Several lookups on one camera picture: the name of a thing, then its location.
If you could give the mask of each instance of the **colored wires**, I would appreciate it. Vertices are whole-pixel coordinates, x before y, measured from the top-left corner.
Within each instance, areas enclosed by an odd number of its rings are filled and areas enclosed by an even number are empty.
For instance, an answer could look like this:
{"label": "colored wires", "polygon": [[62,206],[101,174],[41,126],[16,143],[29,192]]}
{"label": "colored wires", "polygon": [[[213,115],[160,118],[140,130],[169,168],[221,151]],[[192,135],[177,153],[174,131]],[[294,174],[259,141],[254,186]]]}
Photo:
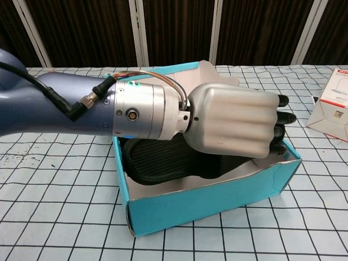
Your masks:
{"label": "colored wires", "polygon": [[164,81],[166,84],[168,84],[170,87],[174,88],[181,98],[181,110],[186,110],[188,106],[188,98],[187,94],[185,92],[185,89],[175,80],[172,78],[156,73],[156,72],[149,72],[149,71],[122,71],[122,72],[115,72],[111,74],[112,77],[114,77],[116,80],[120,80],[123,78],[128,78],[132,76],[142,75],[142,74],[148,74],[153,77],[156,77],[162,81]]}

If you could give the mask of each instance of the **cable connector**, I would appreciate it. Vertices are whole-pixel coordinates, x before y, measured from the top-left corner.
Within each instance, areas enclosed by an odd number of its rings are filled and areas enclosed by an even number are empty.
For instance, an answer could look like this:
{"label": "cable connector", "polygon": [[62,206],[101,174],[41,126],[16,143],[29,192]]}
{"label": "cable connector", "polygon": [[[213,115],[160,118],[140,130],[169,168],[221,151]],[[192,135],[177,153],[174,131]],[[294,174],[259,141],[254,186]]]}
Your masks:
{"label": "cable connector", "polygon": [[90,94],[84,96],[80,101],[87,107],[87,109],[90,109],[93,107],[98,98],[99,97],[94,92],[91,92]]}
{"label": "cable connector", "polygon": [[99,99],[102,99],[107,94],[109,88],[115,83],[116,79],[112,76],[109,76],[101,84],[93,87],[92,91],[99,97]]}

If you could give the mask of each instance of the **black fingertip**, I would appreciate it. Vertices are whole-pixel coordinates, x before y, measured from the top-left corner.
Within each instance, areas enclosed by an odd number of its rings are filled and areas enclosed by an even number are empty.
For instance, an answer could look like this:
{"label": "black fingertip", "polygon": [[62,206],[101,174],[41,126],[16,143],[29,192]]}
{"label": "black fingertip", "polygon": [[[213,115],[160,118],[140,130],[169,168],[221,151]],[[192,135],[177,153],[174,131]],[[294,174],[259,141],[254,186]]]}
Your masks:
{"label": "black fingertip", "polygon": [[279,138],[279,137],[281,137],[281,136],[283,136],[283,129],[282,129],[282,127],[280,127],[280,126],[275,126],[275,127],[274,127],[274,137],[275,137],[275,138]]}
{"label": "black fingertip", "polygon": [[286,113],[283,111],[277,111],[277,116],[278,116],[278,120],[277,120],[278,124],[291,124],[291,123],[294,123],[297,119],[295,114]]}
{"label": "black fingertip", "polygon": [[287,148],[281,144],[275,144],[270,146],[270,155],[272,156],[281,156],[284,155],[287,151]]}
{"label": "black fingertip", "polygon": [[289,104],[289,98],[286,95],[278,95],[279,97],[279,107],[285,107]]}

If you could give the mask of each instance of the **white box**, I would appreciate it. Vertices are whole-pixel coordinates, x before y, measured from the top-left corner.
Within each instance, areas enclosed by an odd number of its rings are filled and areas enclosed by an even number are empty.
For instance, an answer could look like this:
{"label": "white box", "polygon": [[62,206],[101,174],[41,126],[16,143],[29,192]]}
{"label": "white box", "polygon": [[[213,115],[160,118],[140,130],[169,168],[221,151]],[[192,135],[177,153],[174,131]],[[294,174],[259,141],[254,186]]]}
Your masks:
{"label": "white box", "polygon": [[348,71],[333,71],[307,127],[348,141]]}

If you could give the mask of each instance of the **black cable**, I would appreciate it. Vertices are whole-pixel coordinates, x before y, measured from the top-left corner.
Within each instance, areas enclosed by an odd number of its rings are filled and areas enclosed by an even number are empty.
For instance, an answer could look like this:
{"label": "black cable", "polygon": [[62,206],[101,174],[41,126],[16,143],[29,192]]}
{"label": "black cable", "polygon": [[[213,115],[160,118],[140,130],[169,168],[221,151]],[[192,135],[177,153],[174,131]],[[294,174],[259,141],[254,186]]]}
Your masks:
{"label": "black cable", "polygon": [[12,65],[3,63],[0,61],[0,69],[4,69],[8,72],[14,73],[18,76],[20,76],[21,78],[27,80],[28,82],[32,83],[35,85],[35,87],[37,87],[41,92],[46,91],[47,86],[44,85],[42,82],[40,82],[38,79],[36,79],[35,77],[31,76],[30,74],[28,74],[25,71],[22,71],[21,69],[18,69],[17,67],[14,67]]}
{"label": "black cable", "polygon": [[186,91],[185,91],[185,89],[182,87],[182,85],[181,84],[179,84],[176,80],[174,80],[173,78],[171,78],[171,77],[168,77],[168,76],[165,76],[165,77],[167,77],[168,79],[170,79],[171,81],[173,81],[173,82],[175,82],[178,86],[179,86],[179,88],[182,90],[182,92],[184,93],[184,97],[185,97],[185,109],[187,109],[187,106],[188,106],[188,97],[187,97],[187,93],[186,93]]}
{"label": "black cable", "polygon": [[35,77],[31,76],[25,71],[18,69],[12,65],[3,63],[0,61],[0,69],[4,69],[8,72],[14,73],[21,78],[27,80],[32,83],[35,87],[37,87],[44,96],[46,96],[53,105],[59,109],[65,116],[67,116],[71,121],[77,121],[88,109],[92,108],[94,103],[98,99],[102,99],[109,88],[116,83],[116,80],[109,76],[105,79],[101,84],[95,86],[92,89],[92,92],[89,95],[82,97],[80,102],[76,102],[73,105],[70,105],[69,102],[56,93],[51,87],[47,87],[42,82],[40,82]]}

